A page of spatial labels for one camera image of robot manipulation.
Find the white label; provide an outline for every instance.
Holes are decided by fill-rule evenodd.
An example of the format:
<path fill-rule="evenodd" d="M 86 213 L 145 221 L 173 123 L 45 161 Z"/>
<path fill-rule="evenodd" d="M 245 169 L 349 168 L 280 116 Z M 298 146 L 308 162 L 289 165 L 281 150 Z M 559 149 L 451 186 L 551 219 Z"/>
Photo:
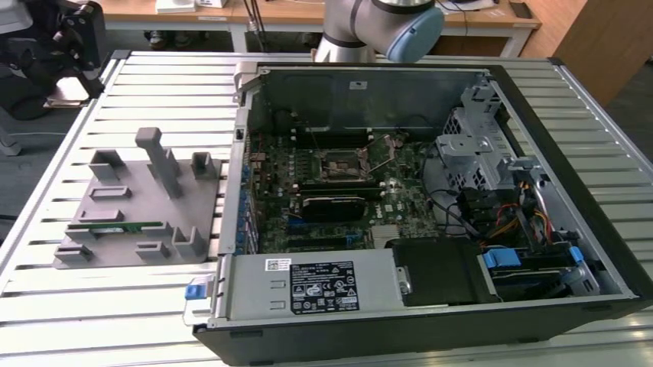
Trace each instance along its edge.
<path fill-rule="evenodd" d="M 325 126 L 322 128 L 306 128 L 306 132 L 329 132 L 330 129 L 330 126 Z"/>
<path fill-rule="evenodd" d="M 226 17 L 197 17 L 199 21 L 228 21 Z"/>
<path fill-rule="evenodd" d="M 290 258 L 268 258 L 266 259 L 266 271 L 282 271 L 290 270 L 290 264 L 293 263 Z"/>
<path fill-rule="evenodd" d="M 366 90 L 368 89 L 368 82 L 362 82 L 362 81 L 349 82 L 349 89 L 350 90 Z"/>
<path fill-rule="evenodd" d="M 357 297 L 342 297 L 342 298 L 337 298 L 336 299 L 336 302 L 338 303 L 338 300 L 341 300 L 340 302 L 342 304 L 354 304 L 358 302 L 358 298 Z"/>
<path fill-rule="evenodd" d="M 122 228 L 94 228 L 91 229 L 93 233 L 125 233 Z"/>

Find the aluminum work surface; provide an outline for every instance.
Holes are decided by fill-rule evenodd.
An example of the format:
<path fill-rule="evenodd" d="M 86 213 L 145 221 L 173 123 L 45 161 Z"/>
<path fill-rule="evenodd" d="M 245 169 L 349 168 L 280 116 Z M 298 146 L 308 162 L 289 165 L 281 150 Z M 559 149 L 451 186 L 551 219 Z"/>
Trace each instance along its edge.
<path fill-rule="evenodd" d="M 106 71 L 106 95 L 83 109 L 0 248 L 0 366 L 221 366 L 182 321 L 185 285 L 215 264 L 57 270 L 50 264 L 91 178 L 95 148 L 143 160 L 134 138 L 157 126 L 178 159 L 210 151 L 228 160 L 240 61 L 308 61 L 292 54 L 135 52 Z M 428 63 L 501 63 L 559 141 L 617 230 L 653 274 L 653 175 L 601 111 L 543 60 L 436 57 Z M 229 164 L 220 192 L 225 193 Z M 218 198 L 218 237 L 224 198 Z M 211 241 L 217 253 L 218 239 Z M 541 343 L 484 346 L 301 365 L 653 365 L 653 313 L 588 324 Z"/>

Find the gray 3d-printed holder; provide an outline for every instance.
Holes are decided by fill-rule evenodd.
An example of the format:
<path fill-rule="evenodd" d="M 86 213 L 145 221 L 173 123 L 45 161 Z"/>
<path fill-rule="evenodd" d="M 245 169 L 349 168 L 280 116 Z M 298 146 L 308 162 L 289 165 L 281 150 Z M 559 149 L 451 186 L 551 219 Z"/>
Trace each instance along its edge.
<path fill-rule="evenodd" d="M 142 128 L 137 145 L 149 161 L 97 151 L 89 185 L 57 268 L 175 265 L 203 262 L 218 196 L 221 161 L 198 152 L 178 162 L 158 128 Z"/>

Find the warning label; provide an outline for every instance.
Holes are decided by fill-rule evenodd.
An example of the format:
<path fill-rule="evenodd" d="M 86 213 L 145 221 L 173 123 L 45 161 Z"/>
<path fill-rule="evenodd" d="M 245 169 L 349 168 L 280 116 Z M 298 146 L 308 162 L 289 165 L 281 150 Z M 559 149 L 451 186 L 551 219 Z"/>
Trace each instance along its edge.
<path fill-rule="evenodd" d="M 290 285 L 296 315 L 360 310 L 353 261 L 292 265 Z"/>

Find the green circuit board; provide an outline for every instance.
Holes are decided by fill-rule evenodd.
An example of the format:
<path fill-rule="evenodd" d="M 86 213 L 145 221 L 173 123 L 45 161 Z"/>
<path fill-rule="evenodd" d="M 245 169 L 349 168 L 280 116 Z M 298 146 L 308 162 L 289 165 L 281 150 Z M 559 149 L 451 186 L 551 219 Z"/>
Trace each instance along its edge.
<path fill-rule="evenodd" d="M 374 135 L 374 141 L 381 143 L 370 146 L 366 155 L 368 169 L 374 170 L 365 175 L 365 179 L 373 180 L 385 189 L 384 196 L 381 200 L 366 202 L 360 220 L 334 223 L 302 222 L 301 197 L 294 188 L 298 183 L 325 182 L 330 171 L 321 167 L 321 158 L 329 154 L 346 154 L 348 150 L 298 149 L 289 137 L 260 136 L 261 140 L 253 140 L 253 146 L 261 147 L 261 151 L 252 156 L 260 253 L 329 250 L 320 245 L 301 248 L 289 246 L 293 240 L 312 239 L 346 238 L 346 249 L 374 248 L 370 233 L 373 226 L 396 225 L 401 238 L 433 237 L 440 234 L 418 176 L 426 153 L 425 144 L 420 141 L 406 142 L 389 155 L 384 147 L 384 139 L 388 137 L 396 138 L 389 134 Z M 341 174 L 346 170 L 338 167 L 332 171 L 338 180 L 360 179 L 357 174 Z"/>

